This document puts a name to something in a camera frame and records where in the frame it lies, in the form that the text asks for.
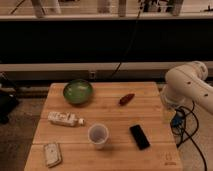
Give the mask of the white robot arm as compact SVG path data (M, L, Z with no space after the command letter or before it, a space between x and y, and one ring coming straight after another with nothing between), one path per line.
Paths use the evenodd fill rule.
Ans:
M200 61L170 69L160 93L163 104L167 108L178 108L188 98L213 114L213 87L205 82L207 77L208 68Z

